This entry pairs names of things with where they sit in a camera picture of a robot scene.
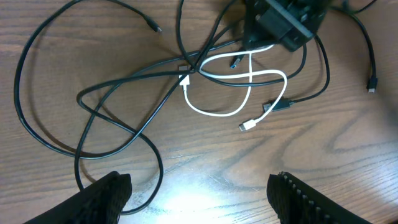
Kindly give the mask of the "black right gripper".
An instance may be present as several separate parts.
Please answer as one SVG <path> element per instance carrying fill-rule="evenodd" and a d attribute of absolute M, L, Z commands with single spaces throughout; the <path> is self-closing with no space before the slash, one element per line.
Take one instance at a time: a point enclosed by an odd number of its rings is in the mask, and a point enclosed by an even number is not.
<path fill-rule="evenodd" d="M 280 44 L 294 52 L 315 37 L 330 0 L 246 0 L 245 6 L 246 50 Z"/>

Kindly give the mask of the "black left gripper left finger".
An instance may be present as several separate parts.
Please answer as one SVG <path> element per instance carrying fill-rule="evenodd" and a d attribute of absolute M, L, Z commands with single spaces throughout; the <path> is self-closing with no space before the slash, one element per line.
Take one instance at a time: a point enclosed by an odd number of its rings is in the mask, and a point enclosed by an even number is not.
<path fill-rule="evenodd" d="M 131 176 L 112 171 L 28 224 L 117 223 L 131 193 Z"/>

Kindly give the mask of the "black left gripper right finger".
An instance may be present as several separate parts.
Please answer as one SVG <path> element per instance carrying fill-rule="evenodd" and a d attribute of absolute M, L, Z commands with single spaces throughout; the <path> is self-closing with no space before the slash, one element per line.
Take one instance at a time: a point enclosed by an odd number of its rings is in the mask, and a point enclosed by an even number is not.
<path fill-rule="evenodd" d="M 368 222 L 288 172 L 269 176 L 267 199 L 281 223 L 365 224 Z"/>

